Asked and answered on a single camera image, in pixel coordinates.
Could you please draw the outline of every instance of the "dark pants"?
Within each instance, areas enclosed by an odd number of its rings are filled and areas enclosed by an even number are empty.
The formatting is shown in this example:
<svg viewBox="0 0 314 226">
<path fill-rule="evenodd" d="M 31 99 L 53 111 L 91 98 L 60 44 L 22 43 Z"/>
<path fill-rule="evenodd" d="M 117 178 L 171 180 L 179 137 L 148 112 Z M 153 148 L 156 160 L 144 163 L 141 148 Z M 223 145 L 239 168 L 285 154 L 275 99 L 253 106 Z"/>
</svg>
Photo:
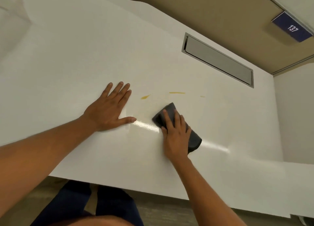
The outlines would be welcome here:
<svg viewBox="0 0 314 226">
<path fill-rule="evenodd" d="M 69 180 L 31 226 L 48 226 L 91 215 L 84 211 L 90 195 L 89 183 Z M 97 198 L 96 216 L 113 215 L 135 226 L 143 226 L 134 200 L 122 189 L 100 185 Z"/>
</svg>

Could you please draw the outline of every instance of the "finger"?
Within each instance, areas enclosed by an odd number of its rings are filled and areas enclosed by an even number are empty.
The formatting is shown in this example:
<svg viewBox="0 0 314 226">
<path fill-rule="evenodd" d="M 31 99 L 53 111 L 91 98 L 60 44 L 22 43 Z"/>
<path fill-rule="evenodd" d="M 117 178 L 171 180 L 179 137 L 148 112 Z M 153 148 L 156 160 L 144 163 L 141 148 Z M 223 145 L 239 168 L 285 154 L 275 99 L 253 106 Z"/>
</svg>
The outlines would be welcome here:
<svg viewBox="0 0 314 226">
<path fill-rule="evenodd" d="M 119 106 L 120 106 L 121 108 L 123 108 L 124 105 L 127 103 L 127 101 L 129 100 L 129 97 L 130 97 L 131 93 L 132 93 L 132 90 L 128 90 L 128 91 L 125 93 L 125 95 L 123 96 L 123 98 L 120 100 Z"/>
<path fill-rule="evenodd" d="M 185 123 L 183 115 L 180 115 L 180 121 L 181 121 L 181 130 L 183 133 L 185 133 L 186 132 L 186 123 Z"/>
<path fill-rule="evenodd" d="M 114 98 L 116 97 L 116 95 L 119 93 L 120 89 L 123 86 L 123 82 L 121 81 L 120 83 L 118 83 L 118 85 L 115 87 L 115 89 L 109 94 L 109 98 Z"/>
<path fill-rule="evenodd" d="M 107 87 L 105 88 L 105 90 L 103 91 L 103 93 L 101 94 L 101 97 L 107 97 L 111 88 L 112 88 L 112 83 L 109 83 Z"/>
<path fill-rule="evenodd" d="M 170 117 L 168 115 L 167 110 L 164 109 L 163 113 L 164 113 L 164 116 L 165 116 L 165 121 L 166 121 L 166 126 L 167 126 L 168 131 L 174 129 L 173 124 L 172 124 L 172 122 L 170 120 Z"/>
<path fill-rule="evenodd" d="M 175 109 L 175 128 L 180 129 L 181 128 L 181 120 L 180 120 L 180 115 L 178 111 Z"/>
<path fill-rule="evenodd" d="M 163 136 L 164 136 L 164 139 L 166 139 L 167 136 L 168 136 L 168 131 L 167 131 L 167 129 L 166 129 L 165 127 L 161 127 L 161 131 L 162 131 L 162 134 L 163 134 Z"/>
<path fill-rule="evenodd" d="M 133 123 L 135 121 L 136 121 L 135 117 L 120 118 L 120 119 L 118 119 L 117 121 L 114 122 L 113 127 L 117 128 L 117 127 L 125 125 L 125 124 Z"/>
<path fill-rule="evenodd" d="M 116 95 L 115 99 L 119 102 L 123 96 L 125 95 L 125 93 L 127 92 L 127 90 L 129 89 L 130 84 L 127 83 L 122 89 L 121 91 Z"/>
<path fill-rule="evenodd" d="M 186 137 L 187 137 L 187 139 L 190 139 L 191 132 L 192 132 L 192 129 L 191 129 L 191 127 L 189 126 L 189 128 L 187 129 L 187 132 L 186 132 Z"/>
</svg>

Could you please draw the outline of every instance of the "white desk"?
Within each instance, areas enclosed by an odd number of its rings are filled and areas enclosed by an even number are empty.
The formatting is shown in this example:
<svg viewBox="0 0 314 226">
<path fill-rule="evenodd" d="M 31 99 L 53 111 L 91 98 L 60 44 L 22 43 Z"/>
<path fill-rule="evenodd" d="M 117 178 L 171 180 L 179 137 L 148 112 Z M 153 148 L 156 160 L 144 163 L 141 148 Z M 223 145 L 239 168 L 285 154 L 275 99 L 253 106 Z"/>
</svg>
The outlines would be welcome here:
<svg viewBox="0 0 314 226">
<path fill-rule="evenodd" d="M 151 121 L 174 102 L 203 139 L 191 160 L 229 206 L 289 216 L 270 74 L 144 3 L 24 1 L 33 25 L 0 65 L 0 144 L 77 118 L 122 80 L 121 117 L 138 121 L 94 134 L 52 176 L 187 199 Z M 185 32 L 253 69 L 255 87 L 182 53 Z"/>
</svg>

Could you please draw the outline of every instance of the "spill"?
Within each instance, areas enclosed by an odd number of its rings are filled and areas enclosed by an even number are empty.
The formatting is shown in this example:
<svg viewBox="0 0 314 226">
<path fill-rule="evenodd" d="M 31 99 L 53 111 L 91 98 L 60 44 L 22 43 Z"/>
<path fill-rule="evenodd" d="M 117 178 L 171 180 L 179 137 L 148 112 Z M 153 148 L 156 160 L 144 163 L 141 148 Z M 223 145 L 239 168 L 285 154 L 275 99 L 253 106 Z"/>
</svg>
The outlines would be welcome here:
<svg viewBox="0 0 314 226">
<path fill-rule="evenodd" d="M 149 94 L 149 95 L 146 95 L 146 96 L 141 97 L 141 99 L 147 99 L 149 96 L 150 96 L 150 94 Z"/>
</svg>

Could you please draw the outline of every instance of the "floor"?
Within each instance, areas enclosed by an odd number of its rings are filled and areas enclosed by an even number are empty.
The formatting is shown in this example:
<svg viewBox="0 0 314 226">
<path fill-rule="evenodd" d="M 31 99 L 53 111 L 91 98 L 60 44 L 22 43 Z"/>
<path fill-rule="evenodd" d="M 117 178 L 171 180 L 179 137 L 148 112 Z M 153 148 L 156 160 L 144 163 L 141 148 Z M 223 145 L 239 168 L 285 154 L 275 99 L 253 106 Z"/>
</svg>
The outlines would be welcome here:
<svg viewBox="0 0 314 226">
<path fill-rule="evenodd" d="M 29 226 L 39 212 L 53 199 L 67 180 L 47 177 L 39 186 L 0 218 L 1 226 Z M 96 185 L 91 185 L 92 196 L 85 209 L 91 213 L 96 209 Z M 194 226 L 197 225 L 190 204 L 186 200 L 129 191 L 138 206 L 146 226 Z M 243 210 L 235 212 L 248 226 L 293 226 L 302 225 L 296 217 L 281 218 Z"/>
</svg>

